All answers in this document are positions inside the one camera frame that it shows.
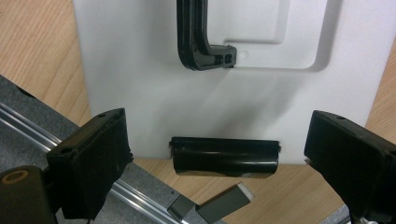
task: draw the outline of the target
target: screw hole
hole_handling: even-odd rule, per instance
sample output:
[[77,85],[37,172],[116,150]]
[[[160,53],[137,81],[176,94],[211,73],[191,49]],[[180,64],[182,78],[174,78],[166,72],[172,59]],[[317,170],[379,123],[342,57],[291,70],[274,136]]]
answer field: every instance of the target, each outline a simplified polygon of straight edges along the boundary
[[65,153],[69,153],[69,152],[71,152],[71,151],[73,151],[73,148],[67,147],[67,148],[62,149],[62,150],[61,150],[61,153],[62,153],[62,154],[65,154]]
[[233,62],[233,55],[227,54],[225,55],[225,63],[232,63]]

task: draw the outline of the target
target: white board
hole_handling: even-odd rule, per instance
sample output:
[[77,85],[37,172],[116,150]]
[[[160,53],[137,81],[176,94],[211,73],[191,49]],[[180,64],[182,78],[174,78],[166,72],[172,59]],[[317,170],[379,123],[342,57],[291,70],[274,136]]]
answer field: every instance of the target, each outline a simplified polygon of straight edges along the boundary
[[396,1],[209,0],[210,44],[234,69],[186,69],[176,0],[75,0],[91,112],[125,107],[136,157],[172,136],[278,140],[303,163],[313,110],[368,119],[396,32]]

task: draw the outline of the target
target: black plastic clip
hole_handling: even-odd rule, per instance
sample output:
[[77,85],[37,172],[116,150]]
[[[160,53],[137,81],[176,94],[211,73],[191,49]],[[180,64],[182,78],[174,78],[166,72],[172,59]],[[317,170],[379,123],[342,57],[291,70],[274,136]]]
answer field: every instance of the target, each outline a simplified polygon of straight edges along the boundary
[[186,68],[233,68],[236,48],[209,45],[206,34],[207,0],[177,0],[178,56]]

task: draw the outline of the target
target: metal rail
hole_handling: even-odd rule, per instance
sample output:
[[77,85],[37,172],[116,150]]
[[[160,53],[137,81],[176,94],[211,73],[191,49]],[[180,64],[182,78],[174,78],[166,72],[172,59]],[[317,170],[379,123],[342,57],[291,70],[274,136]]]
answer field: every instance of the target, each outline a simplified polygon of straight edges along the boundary
[[[27,137],[45,152],[49,152],[62,142],[53,134],[2,103],[0,103],[0,121],[3,121],[8,127]],[[148,196],[120,179],[113,184],[110,193],[157,223],[180,223],[169,215],[166,209],[160,204],[154,202]]]

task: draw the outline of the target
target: wooden table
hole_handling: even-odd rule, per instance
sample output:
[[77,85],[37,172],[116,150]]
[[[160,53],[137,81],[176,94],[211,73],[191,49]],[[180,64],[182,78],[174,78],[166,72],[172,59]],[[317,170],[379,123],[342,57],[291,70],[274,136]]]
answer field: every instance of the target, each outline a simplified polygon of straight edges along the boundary
[[[0,74],[78,125],[90,117],[71,0],[0,1]],[[396,143],[396,48],[367,128]],[[243,181],[253,202],[224,218],[229,223],[319,223],[343,202],[306,165],[280,165],[267,179],[177,176],[171,161],[134,161],[164,183],[202,203]]]

